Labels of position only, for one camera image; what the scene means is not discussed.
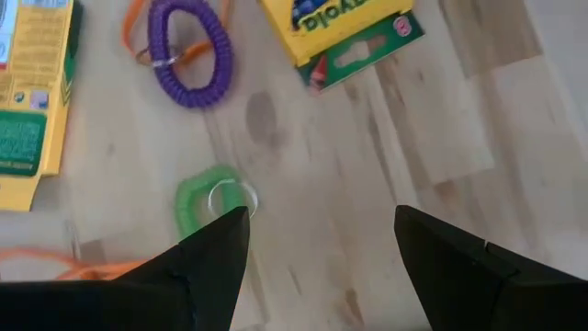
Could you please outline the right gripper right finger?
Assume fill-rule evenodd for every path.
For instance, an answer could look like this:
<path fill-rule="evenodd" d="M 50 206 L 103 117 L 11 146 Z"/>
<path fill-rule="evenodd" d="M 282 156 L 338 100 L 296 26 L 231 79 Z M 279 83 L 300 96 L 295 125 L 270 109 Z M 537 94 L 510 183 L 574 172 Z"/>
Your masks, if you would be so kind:
<path fill-rule="evenodd" d="M 399 205 L 401 260 L 434 330 L 587 330 L 587 282 Z"/>

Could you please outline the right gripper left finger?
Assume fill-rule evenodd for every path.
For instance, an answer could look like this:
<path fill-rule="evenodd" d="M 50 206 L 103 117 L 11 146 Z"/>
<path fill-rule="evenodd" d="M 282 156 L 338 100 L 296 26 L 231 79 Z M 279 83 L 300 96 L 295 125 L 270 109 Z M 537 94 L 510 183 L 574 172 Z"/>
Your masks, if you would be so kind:
<path fill-rule="evenodd" d="M 250 243 L 237 207 L 113 280 L 8 282 L 4 330 L 227 330 Z"/>

